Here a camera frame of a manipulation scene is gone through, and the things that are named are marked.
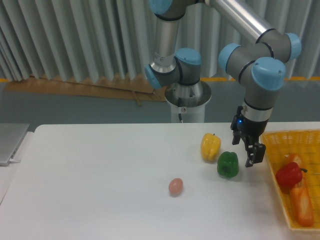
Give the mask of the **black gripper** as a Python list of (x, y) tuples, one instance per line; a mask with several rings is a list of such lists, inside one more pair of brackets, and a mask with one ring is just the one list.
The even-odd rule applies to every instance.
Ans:
[(245, 167), (252, 167), (261, 163), (264, 159), (266, 146), (259, 143), (259, 137), (264, 132), (267, 120), (253, 121), (243, 115), (243, 106), (238, 106), (236, 114), (231, 122), (230, 129), (233, 131), (232, 145), (238, 145), (242, 139), (247, 152)]

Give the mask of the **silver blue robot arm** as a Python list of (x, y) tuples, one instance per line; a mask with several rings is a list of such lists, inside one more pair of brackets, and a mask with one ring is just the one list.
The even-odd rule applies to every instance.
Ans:
[[(178, 109), (206, 104), (211, 91), (200, 82), (201, 55), (192, 48), (175, 50), (180, 19), (194, 0), (151, 0), (156, 16), (154, 58), (145, 67), (154, 89), (166, 87), (165, 97)], [(239, 0), (207, 0), (245, 38), (251, 47), (231, 43), (218, 56), (219, 66), (245, 88), (243, 104), (237, 108), (230, 128), (232, 144), (244, 142), (246, 167), (261, 163), (266, 147), (259, 138), (284, 84), (285, 63), (296, 59), (302, 50), (294, 33), (280, 33)]]

